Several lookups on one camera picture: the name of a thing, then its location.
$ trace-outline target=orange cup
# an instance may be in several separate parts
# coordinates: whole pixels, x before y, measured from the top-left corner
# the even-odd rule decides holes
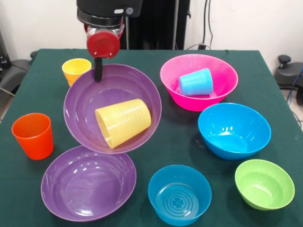
[[[11,132],[33,160],[41,160],[53,152],[51,119],[42,113],[30,113],[18,118]]]

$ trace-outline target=clover pattern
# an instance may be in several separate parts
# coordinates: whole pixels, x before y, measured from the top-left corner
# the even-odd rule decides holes
[[[180,197],[176,197],[176,198],[173,199],[173,201],[171,202],[171,204],[176,209],[180,209],[181,207],[183,207],[184,201]]]

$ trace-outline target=white wall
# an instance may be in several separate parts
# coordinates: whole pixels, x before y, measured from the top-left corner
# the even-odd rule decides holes
[[[186,45],[202,41],[204,0],[191,0]],[[212,0],[213,49],[260,50],[273,71],[277,56],[303,61],[303,0]],[[76,0],[0,0],[0,30],[11,59],[40,48],[86,48]],[[206,43],[209,43],[207,32]]]
[[[0,31],[12,60],[40,48],[86,48],[76,0],[0,0]]]
[[[204,3],[191,0],[185,48],[202,42]],[[212,49],[260,50],[272,72],[280,54],[303,61],[302,9],[303,0],[212,0]]]

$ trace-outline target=pink bowl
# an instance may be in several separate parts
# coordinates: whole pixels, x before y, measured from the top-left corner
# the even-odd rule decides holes
[[[208,96],[182,95],[178,84],[179,77],[206,68],[212,74],[213,93]],[[203,54],[185,54],[168,60],[161,68],[160,77],[173,100],[182,108],[191,111],[203,111],[219,103],[238,85],[238,74],[230,64]]]

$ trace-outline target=blue bowl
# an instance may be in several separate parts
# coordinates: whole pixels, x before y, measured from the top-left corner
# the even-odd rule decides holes
[[[199,219],[212,200],[207,179],[188,166],[167,166],[152,176],[148,197],[156,214],[172,226],[187,226]]]
[[[198,126],[208,148],[227,160],[253,156],[271,137],[270,126],[261,114],[235,103],[206,108],[199,117]]]

